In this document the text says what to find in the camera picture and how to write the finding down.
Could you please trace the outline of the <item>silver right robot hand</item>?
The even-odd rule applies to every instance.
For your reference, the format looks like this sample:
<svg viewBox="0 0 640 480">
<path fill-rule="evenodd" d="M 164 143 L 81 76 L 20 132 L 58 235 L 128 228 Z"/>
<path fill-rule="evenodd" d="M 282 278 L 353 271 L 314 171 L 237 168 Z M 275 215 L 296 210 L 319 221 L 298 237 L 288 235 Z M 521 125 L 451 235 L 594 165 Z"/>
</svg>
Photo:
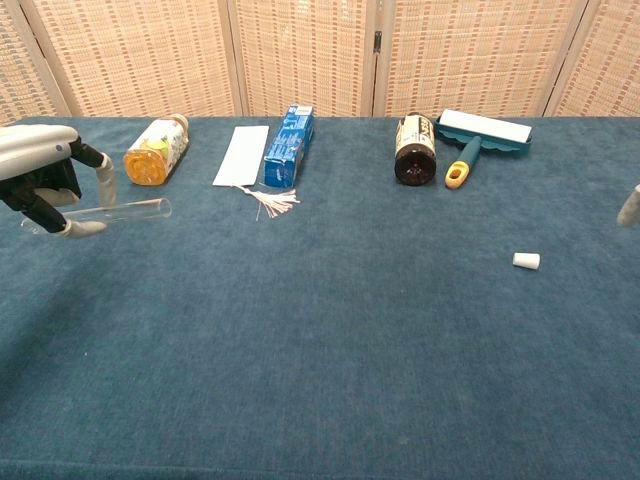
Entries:
<svg viewBox="0 0 640 480">
<path fill-rule="evenodd" d="M 639 224 L 640 219 L 640 185 L 637 184 L 617 215 L 617 223 L 623 227 L 632 227 Z"/>
</svg>

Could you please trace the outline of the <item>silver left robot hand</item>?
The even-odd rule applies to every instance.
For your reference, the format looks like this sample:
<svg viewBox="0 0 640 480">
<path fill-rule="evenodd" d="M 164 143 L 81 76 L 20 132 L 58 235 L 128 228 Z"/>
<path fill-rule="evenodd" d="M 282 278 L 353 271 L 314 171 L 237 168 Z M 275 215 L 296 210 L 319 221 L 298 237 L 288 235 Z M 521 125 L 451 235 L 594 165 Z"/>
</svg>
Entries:
<svg viewBox="0 0 640 480">
<path fill-rule="evenodd" d="M 3 127 L 1 201 L 51 234 L 79 239 L 106 231 L 103 222 L 70 220 L 57 210 L 79 202 L 82 196 L 73 161 L 94 170 L 99 205 L 114 206 L 113 161 L 84 143 L 76 129 L 52 124 Z"/>
</svg>

